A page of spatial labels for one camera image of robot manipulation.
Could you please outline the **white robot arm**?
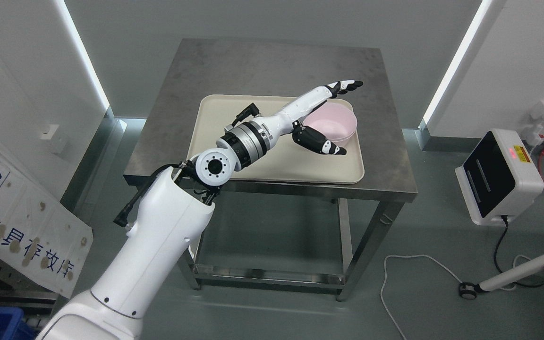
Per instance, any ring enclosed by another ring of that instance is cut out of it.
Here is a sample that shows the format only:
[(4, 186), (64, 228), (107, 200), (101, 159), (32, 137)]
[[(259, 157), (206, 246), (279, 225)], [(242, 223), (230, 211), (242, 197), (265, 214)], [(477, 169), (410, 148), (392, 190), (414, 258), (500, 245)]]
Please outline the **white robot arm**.
[(73, 297), (39, 340), (136, 340), (144, 315), (174, 264), (207, 226), (206, 205), (162, 171), (143, 196), (128, 240), (93, 287)]

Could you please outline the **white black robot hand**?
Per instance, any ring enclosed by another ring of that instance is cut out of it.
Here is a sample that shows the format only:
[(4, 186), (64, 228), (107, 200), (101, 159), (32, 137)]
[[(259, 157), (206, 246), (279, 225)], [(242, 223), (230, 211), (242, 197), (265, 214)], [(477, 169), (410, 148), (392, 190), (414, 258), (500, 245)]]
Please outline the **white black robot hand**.
[(269, 129), (268, 149), (274, 148), (281, 136), (291, 134), (296, 144), (315, 153), (346, 155), (345, 148), (337, 146), (319, 131), (304, 126), (302, 121), (328, 99), (354, 91), (362, 85), (363, 82), (360, 80), (339, 80), (318, 86), (283, 106), (276, 114), (255, 119), (260, 125)]

